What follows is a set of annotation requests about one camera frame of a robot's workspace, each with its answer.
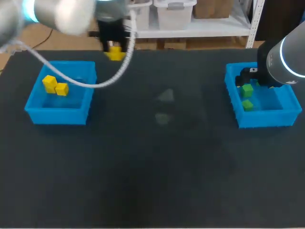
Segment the blue box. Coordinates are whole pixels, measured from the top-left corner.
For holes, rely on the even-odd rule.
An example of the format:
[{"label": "blue box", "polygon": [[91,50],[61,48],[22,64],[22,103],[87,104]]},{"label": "blue box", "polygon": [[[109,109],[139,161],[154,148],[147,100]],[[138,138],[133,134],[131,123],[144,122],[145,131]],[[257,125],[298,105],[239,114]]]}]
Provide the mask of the blue box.
[{"label": "blue box", "polygon": [[[269,89],[267,86],[258,86],[256,80],[251,80],[253,95],[251,98],[243,98],[241,87],[235,85],[235,78],[246,67],[257,68],[257,63],[228,64],[224,79],[239,128],[293,125],[302,108],[291,86]],[[246,99],[253,103],[253,111],[244,111],[242,101]]]},{"label": "blue box", "polygon": [[[76,81],[88,84],[96,82],[95,62],[51,61],[50,63]],[[42,80],[47,75],[56,77],[59,83],[67,83],[68,95],[46,93]],[[92,88],[79,87],[67,82],[44,65],[24,109],[34,124],[85,125],[92,95]]]}]

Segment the yellow block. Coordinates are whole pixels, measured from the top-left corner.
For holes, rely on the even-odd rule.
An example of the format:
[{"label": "yellow block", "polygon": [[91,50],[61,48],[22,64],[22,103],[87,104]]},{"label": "yellow block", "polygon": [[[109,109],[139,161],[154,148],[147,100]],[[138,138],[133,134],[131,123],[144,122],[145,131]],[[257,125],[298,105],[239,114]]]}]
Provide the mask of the yellow block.
[{"label": "yellow block", "polygon": [[43,85],[46,88],[55,88],[57,86],[57,80],[54,76],[47,75],[43,80],[42,80]]},{"label": "yellow block", "polygon": [[44,87],[47,93],[56,94],[55,88]]},{"label": "yellow block", "polygon": [[57,95],[67,96],[69,92],[69,87],[67,83],[58,83],[55,90]]},{"label": "yellow block", "polygon": [[121,61],[125,56],[125,53],[121,52],[121,47],[117,46],[111,46],[110,52],[105,52],[105,54],[111,61]]}]

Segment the green cube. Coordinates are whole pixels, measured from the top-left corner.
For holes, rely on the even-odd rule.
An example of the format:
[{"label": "green cube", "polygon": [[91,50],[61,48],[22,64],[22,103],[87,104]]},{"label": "green cube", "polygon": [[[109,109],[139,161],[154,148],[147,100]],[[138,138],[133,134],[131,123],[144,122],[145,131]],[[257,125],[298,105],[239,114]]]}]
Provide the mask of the green cube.
[{"label": "green cube", "polygon": [[253,110],[253,103],[250,100],[245,100],[242,102],[243,108],[245,111],[252,111]]},{"label": "green cube", "polygon": [[252,93],[253,93],[253,87],[251,86],[251,84],[245,84],[244,86],[242,86],[243,98],[251,97]]}]

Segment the robotic arm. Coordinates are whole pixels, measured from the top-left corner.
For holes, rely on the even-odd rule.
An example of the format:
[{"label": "robotic arm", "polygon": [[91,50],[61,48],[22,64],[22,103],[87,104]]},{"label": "robotic arm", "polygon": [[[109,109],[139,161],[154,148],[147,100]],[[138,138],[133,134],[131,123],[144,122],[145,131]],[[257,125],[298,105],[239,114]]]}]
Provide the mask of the robotic arm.
[{"label": "robotic arm", "polygon": [[280,87],[295,84],[305,78],[305,22],[280,42],[266,41],[257,52],[257,69],[243,69],[236,78],[242,86],[250,79],[260,85]]},{"label": "robotic arm", "polygon": [[[127,14],[127,0],[0,0],[0,52],[10,44],[27,48],[31,54],[47,65],[57,75],[81,87],[102,88],[116,82],[125,72],[132,57],[135,44],[135,12],[130,11],[131,32],[127,46],[123,18]],[[109,80],[99,84],[80,83],[61,73],[44,57],[15,38],[31,23],[41,23],[69,35],[80,35],[87,31],[93,18],[98,21],[100,40],[104,51],[108,43],[121,44],[126,52],[118,72]]]}]

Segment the table surface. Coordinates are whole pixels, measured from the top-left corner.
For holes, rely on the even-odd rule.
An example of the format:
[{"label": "table surface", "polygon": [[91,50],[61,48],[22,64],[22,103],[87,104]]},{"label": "table surface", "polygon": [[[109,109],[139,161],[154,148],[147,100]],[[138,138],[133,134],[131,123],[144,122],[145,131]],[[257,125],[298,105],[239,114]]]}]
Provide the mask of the table surface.
[{"label": "table surface", "polygon": [[[120,63],[101,52],[41,52]],[[15,54],[0,77],[0,227],[303,227],[305,115],[239,130],[225,65],[256,50],[142,51],[95,90],[86,126],[33,125],[24,106],[42,67]],[[161,102],[172,90],[174,101]],[[294,87],[305,107],[304,85]],[[156,122],[166,114],[167,123]]]}]

